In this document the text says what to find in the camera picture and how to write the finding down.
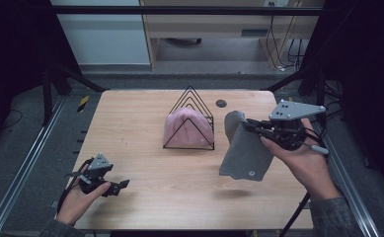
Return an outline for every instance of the floor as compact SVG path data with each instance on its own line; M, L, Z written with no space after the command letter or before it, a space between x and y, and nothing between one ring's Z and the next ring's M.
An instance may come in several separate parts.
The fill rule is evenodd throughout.
M294 56L286 58L285 55L283 66L286 64L288 67L284 71L271 70L257 39L203 39L201 44L195 44L192 39L164 39L159 53L154 70L130 68L123 74L86 73L85 76L112 89L186 89L193 85L196 89L259 90L297 69L294 62L287 60L294 60ZM63 174L72 171L100 100L100 93L76 81L70 80L70 83L73 88L70 96L53 96L56 104L64 101L60 116L36 161L29 165L29 174L23 179L17 197L5 211L8 218L0 223L1 236L36 236L41 227L53 218L54 202L67 182ZM311 100L300 98L297 86L298 82L285 86L275 92L276 98ZM79 103L86 95L90 96L89 102L83 113L77 113ZM42 130L41 88L16 97L12 108L4 129L0 131L0 205ZM340 108L330 104L329 109L336 112ZM366 213L371 216L380 236L384 236L384 180L378 171L364 167L361 151L341 117L341 114L336 114L329 119L327 135L338 155L343 157L356 192L367 207ZM336 167L331 167L331 170L335 177L338 172ZM259 236L275 236L275 232L267 230ZM309 236L309 231L295 231L293 234L291 236Z

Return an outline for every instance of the black curtain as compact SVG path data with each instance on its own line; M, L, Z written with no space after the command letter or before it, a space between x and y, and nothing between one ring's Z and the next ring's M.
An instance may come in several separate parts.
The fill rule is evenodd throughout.
M320 18L305 66L329 39L329 27L323 24L327 20ZM321 51L321 63L315 69L321 70L324 79L342 83L346 120L369 161L367 165L384 175L384 1L359 0L343 25L330 26L337 27L338 33L328 50ZM317 89L318 74L303 79L301 94Z
M0 129L12 99L41 85L48 64L60 63L81 75L56 15L28 11L29 5L50 2L0 0ZM54 83L69 87L63 74L52 76Z

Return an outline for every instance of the hand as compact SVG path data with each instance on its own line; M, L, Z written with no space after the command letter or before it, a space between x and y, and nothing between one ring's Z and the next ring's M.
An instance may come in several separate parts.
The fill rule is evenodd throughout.
M64 224L74 226L75 222L87 211L95 199L104 194L111 186L110 182L98 186L95 190L85 195L78 185L79 178L74 183L74 188L68 193L59 213L56 215L56 220Z
M313 129L309 119L303 118L302 123L305 127ZM262 137L262 143L271 154L289 167L294 177L311 195L311 200L323 200L340 196L331 180L327 162L322 154L311 150L307 145L302 145L294 151L284 150L264 137ZM309 137L306 138L305 143L310 145L318 144Z

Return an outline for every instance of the wooden table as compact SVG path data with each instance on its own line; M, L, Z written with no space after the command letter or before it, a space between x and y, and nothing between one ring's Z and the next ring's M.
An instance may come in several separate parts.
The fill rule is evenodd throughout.
M100 197L77 222L80 229L280 229L305 195L288 168L274 158L261 182L219 176L229 147L227 113L268 119L271 92L197 90L214 116L215 150L163 149L165 118L184 91L107 91L91 122L74 170L102 152L113 182L130 179L118 197ZM217 100L227 106L218 108ZM303 210L292 228L312 228Z

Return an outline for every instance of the pink object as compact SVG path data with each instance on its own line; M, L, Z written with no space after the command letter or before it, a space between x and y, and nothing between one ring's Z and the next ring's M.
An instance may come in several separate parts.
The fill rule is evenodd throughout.
M213 144L213 140L212 127L207 118L200 112L189 108L180 108L166 118L164 145L168 147L205 146Z

